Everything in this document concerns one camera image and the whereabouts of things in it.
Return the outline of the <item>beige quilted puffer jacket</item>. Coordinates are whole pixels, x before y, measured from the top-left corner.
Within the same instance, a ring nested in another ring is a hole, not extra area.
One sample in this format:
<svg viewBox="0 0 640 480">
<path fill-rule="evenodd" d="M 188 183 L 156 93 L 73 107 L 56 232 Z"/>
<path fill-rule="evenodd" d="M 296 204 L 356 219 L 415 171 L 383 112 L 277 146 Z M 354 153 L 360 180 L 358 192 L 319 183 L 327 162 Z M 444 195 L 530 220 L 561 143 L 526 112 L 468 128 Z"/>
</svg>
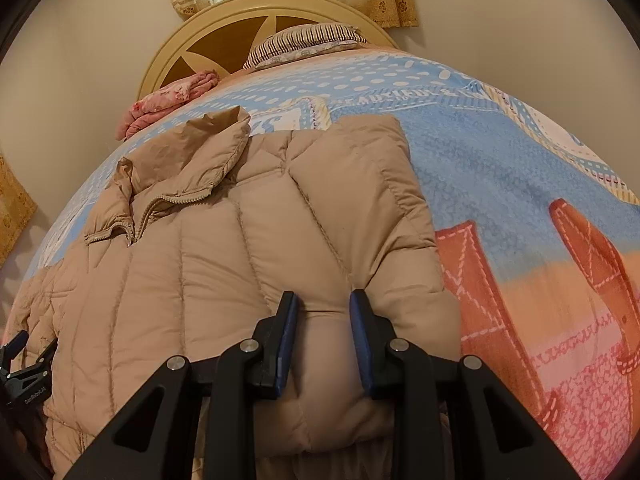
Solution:
<svg viewBox="0 0 640 480">
<path fill-rule="evenodd" d="M 55 478 L 160 364 L 218 356 L 288 290 L 304 308 L 285 393 L 255 411 L 259 477 L 387 478 L 393 414 L 360 384 L 356 289 L 399 336 L 457 359 L 460 309 L 395 117 L 255 136 L 233 107 L 143 143 L 6 324 L 29 334 L 22 364 L 58 346 L 42 434 Z"/>
</svg>

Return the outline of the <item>beige curtain on side window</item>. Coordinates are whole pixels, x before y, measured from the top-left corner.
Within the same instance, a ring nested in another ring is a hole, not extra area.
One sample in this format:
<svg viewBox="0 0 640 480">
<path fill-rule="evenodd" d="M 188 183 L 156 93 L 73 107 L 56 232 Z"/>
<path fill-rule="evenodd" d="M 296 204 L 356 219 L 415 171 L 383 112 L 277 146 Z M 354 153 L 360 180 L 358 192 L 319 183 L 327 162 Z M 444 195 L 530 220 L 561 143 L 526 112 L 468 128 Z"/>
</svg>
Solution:
<svg viewBox="0 0 640 480">
<path fill-rule="evenodd" d="M 12 252 L 37 210 L 34 200 L 0 156 L 0 266 Z"/>
</svg>

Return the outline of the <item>blue and pink bedspread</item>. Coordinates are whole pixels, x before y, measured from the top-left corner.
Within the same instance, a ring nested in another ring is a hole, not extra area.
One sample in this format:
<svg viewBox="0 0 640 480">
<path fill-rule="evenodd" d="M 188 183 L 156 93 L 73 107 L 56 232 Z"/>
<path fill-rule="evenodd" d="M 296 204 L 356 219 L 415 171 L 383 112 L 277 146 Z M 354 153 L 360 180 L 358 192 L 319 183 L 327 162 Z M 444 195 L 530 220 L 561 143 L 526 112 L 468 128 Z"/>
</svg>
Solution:
<svg viewBox="0 0 640 480">
<path fill-rule="evenodd" d="M 32 277 L 64 257 L 123 157 L 233 107 L 255 136 L 395 117 L 460 309 L 458 358 L 483 359 L 582 478 L 613 471 L 639 431 L 637 197 L 547 116 L 442 64 L 361 50 L 227 79 L 96 170 Z"/>
</svg>

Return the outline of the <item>folded pink floral blanket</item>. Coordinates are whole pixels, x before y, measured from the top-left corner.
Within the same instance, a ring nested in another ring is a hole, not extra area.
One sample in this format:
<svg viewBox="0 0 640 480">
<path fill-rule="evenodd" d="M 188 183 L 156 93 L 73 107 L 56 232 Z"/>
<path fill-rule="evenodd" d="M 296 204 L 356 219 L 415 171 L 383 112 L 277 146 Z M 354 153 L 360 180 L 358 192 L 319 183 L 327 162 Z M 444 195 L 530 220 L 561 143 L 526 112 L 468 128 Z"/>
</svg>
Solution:
<svg viewBox="0 0 640 480">
<path fill-rule="evenodd" d="M 128 140 L 139 131 L 153 125 L 179 107 L 198 99 L 216 87 L 219 76 L 214 70 L 202 70 L 191 76 L 166 84 L 134 102 L 115 132 L 117 141 Z"/>
</svg>

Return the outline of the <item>cream wooden headboard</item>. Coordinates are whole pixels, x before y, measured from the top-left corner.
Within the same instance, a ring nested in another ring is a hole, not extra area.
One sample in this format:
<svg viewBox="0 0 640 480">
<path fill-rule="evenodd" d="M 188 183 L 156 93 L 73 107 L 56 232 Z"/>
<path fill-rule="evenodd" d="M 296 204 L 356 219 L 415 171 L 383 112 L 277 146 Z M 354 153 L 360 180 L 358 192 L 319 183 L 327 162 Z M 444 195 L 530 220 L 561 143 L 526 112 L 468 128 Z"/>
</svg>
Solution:
<svg viewBox="0 0 640 480">
<path fill-rule="evenodd" d="M 360 29 L 369 44 L 397 46 L 381 26 L 336 0 L 224 0 L 186 20 L 154 55 L 138 96 L 200 70 L 222 78 L 240 70 L 250 50 L 292 26 L 340 22 Z"/>
</svg>

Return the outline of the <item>striped pillow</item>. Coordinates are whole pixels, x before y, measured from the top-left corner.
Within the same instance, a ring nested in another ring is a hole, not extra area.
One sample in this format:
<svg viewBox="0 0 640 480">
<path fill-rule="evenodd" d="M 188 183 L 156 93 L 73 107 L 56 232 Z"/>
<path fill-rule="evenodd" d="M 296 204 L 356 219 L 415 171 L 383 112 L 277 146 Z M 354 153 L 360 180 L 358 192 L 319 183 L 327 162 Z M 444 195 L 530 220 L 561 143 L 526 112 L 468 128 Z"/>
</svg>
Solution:
<svg viewBox="0 0 640 480">
<path fill-rule="evenodd" d="M 252 47 L 243 68 L 263 68 L 277 64 L 282 56 L 296 58 L 314 56 L 317 50 L 336 51 L 358 48 L 368 40 L 354 26 L 344 23 L 303 24 L 268 36 Z"/>
</svg>

